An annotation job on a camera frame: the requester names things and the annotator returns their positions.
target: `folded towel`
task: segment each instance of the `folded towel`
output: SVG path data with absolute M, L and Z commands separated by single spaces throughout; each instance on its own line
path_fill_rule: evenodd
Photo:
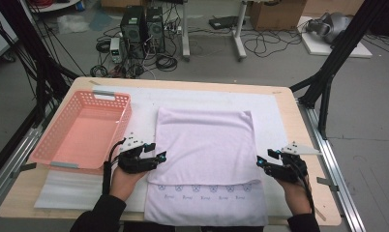
M 267 224 L 250 111 L 160 108 L 145 219 L 169 225 Z
M 167 162 L 148 176 L 157 185 L 238 185 L 260 180 L 250 111 L 160 108 L 156 154 Z

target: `wooden table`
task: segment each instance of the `wooden table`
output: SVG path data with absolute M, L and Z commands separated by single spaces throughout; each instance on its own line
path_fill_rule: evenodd
M 61 105 L 64 105 L 69 100 L 69 96 L 71 96 L 75 90 L 92 89 L 94 85 L 273 95 L 277 100 L 282 115 L 288 141 L 297 141 L 302 145 L 313 146 L 295 98 L 291 91 L 285 87 L 80 77 L 74 82 Z M 309 167 L 310 183 L 313 189 L 318 223 L 320 225 L 339 225 L 342 220 L 329 187 L 316 182 L 316 177 L 324 178 L 324 172 L 318 161 L 318 157 L 303 155 L 302 159 Z M 22 172 L 16 179 L 0 207 L 0 217 L 77 218 L 83 211 L 34 208 L 34 204 L 45 183 L 47 172 L 48 170 L 41 165 L 38 165 L 38 167 L 33 170 Z M 121 219 L 140 221 L 143 220 L 143 213 L 124 213 Z M 286 224 L 286 216 L 269 216 L 269 223 Z

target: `black sleeve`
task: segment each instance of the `black sleeve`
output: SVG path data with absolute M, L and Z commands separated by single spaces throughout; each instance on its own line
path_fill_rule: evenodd
M 292 232 L 319 232 L 317 220 L 313 214 L 293 216 L 288 219 L 288 225 Z
M 113 232 L 119 230 L 119 219 L 126 203 L 111 195 L 102 195 L 92 211 L 80 215 L 71 232 Z

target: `computer tower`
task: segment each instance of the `computer tower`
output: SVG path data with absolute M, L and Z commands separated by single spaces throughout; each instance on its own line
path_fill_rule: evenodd
M 129 58 L 143 59 L 149 49 L 147 24 L 142 6 L 127 6 L 120 23 Z
M 162 7 L 150 7 L 146 12 L 146 22 L 150 38 L 150 52 L 165 52 L 164 12 Z

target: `floor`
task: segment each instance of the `floor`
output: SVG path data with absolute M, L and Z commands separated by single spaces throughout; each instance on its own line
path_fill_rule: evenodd
M 80 15 L 90 22 L 98 15 L 93 11 Z M 58 14 L 67 13 L 76 14 L 75 10 Z M 53 20 L 55 16 L 49 15 L 46 20 Z M 96 38 L 118 23 L 118 19 L 111 19 L 101 26 L 101 30 L 58 35 L 58 38 L 88 73 L 98 59 Z M 207 28 L 205 22 L 201 25 L 201 19 L 190 23 Z M 282 34 L 282 38 L 290 39 L 288 34 Z M 362 43 L 374 56 L 371 59 L 349 58 L 337 73 L 331 92 L 327 135 L 365 228 L 389 231 L 389 52 L 384 50 L 389 50 L 389 46 L 380 41 L 373 43 L 384 49 L 366 41 Z M 284 45 L 278 43 L 269 47 L 280 49 Z M 258 58 L 248 51 L 248 58 L 238 62 L 230 37 L 202 34 L 191 34 L 191 50 L 190 62 L 176 56 L 179 62 L 176 71 L 153 70 L 153 74 L 146 72 L 140 78 L 291 86 L 317 72 L 327 58 L 309 55 L 300 43 L 267 58 Z M 64 66 L 79 73 L 62 48 L 57 52 Z M 302 94 L 304 91 L 299 91 L 295 97 Z M 0 60 L 0 151 L 34 105 L 21 65 Z M 72 220 L 0 218 L 0 231 L 68 231 L 72 224 Z M 337 228 L 321 229 L 347 231 L 344 223 Z M 196 231 L 196 228 L 179 228 L 179 231 Z M 269 226 L 265 231 L 287 229 Z

